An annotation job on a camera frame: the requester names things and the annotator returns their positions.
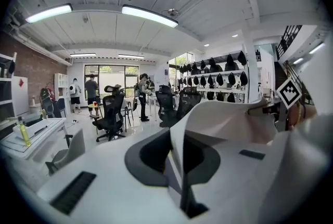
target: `man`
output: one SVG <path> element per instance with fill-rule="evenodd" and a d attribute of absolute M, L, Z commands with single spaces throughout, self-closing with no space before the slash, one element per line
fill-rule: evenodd
<path fill-rule="evenodd" d="M 75 93 L 71 94 L 71 106 L 72 106 L 72 113 L 75 113 L 75 104 L 79 110 L 79 113 L 81 112 L 80 108 L 80 95 L 81 95 L 81 88 L 78 85 L 78 79 L 74 78 L 73 84 L 75 86 Z"/>
<path fill-rule="evenodd" d="M 84 83 L 84 89 L 87 90 L 87 99 L 88 99 L 88 105 L 92 104 L 94 101 L 96 101 L 96 90 L 98 90 L 98 85 L 94 81 L 95 76 L 93 74 L 90 75 L 90 79 Z M 89 114 L 91 115 L 93 108 L 89 108 Z M 96 116 L 98 115 L 98 108 L 95 108 Z"/>
<path fill-rule="evenodd" d="M 139 86 L 139 100 L 141 103 L 141 121 L 147 122 L 149 121 L 148 117 L 146 116 L 146 94 L 149 93 L 149 89 L 147 88 L 146 82 L 148 80 L 148 75 L 146 73 L 140 75 L 140 82 Z"/>

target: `shorts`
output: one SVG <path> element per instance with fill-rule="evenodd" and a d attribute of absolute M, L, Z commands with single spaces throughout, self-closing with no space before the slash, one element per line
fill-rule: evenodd
<path fill-rule="evenodd" d="M 88 98 L 87 99 L 88 101 L 88 105 L 92 104 L 94 101 L 96 101 L 96 97 L 93 97 L 93 98 Z"/>
<path fill-rule="evenodd" d="M 71 97 L 71 104 L 80 104 L 80 97 Z"/>

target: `black railing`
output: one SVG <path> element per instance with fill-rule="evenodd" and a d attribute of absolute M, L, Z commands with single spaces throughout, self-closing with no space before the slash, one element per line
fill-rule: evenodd
<path fill-rule="evenodd" d="M 279 45 L 276 47 L 276 54 L 278 60 L 290 47 L 291 43 L 293 42 L 301 28 L 301 25 L 289 25 L 286 27 L 283 37 Z"/>

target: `ceiling light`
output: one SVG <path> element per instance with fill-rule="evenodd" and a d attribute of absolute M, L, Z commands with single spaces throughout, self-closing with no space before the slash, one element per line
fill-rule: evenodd
<path fill-rule="evenodd" d="M 319 46 L 317 46 L 316 48 L 312 49 L 309 53 L 310 54 L 314 54 L 318 49 L 320 49 L 323 46 L 325 46 L 325 44 L 321 43 Z"/>
<path fill-rule="evenodd" d="M 136 55 L 126 55 L 126 54 L 118 54 L 118 57 L 121 58 L 134 58 L 134 59 L 144 59 L 143 56 L 136 56 Z"/>
<path fill-rule="evenodd" d="M 297 61 L 295 61 L 293 64 L 300 63 L 303 60 L 303 58 L 299 58 Z"/>
<path fill-rule="evenodd" d="M 134 16 L 142 17 L 142 18 L 149 19 L 149 20 L 152 20 L 155 22 L 163 23 L 163 24 L 168 25 L 173 28 L 178 25 L 177 21 L 175 21 L 169 17 L 166 17 L 164 15 L 158 14 L 158 13 L 150 11 L 150 10 L 135 7 L 135 6 L 123 5 L 121 12 L 123 14 L 134 15 Z"/>
<path fill-rule="evenodd" d="M 95 56 L 95 53 L 79 53 L 79 54 L 70 54 L 71 57 L 86 57 L 86 56 Z"/>
<path fill-rule="evenodd" d="M 46 19 L 48 17 L 52 17 L 52 16 L 60 15 L 60 14 L 67 14 L 72 11 L 73 11 L 72 6 L 70 4 L 66 4 L 66 5 L 61 5 L 61 6 L 51 8 L 51 9 L 41 11 L 38 14 L 34 14 L 32 16 L 27 17 L 25 20 L 28 23 L 34 23 L 34 22 L 38 22 L 40 20 Z"/>

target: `white column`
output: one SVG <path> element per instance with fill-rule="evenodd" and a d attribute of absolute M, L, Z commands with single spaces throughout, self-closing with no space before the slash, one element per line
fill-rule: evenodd
<path fill-rule="evenodd" d="M 245 22 L 242 25 L 242 34 L 244 38 L 244 47 L 247 56 L 248 56 L 248 64 L 249 67 L 249 103 L 252 103 L 258 100 L 258 66 L 257 59 L 255 58 L 255 49 L 253 45 L 253 40 L 250 34 L 250 30 L 248 28 L 247 23 Z"/>

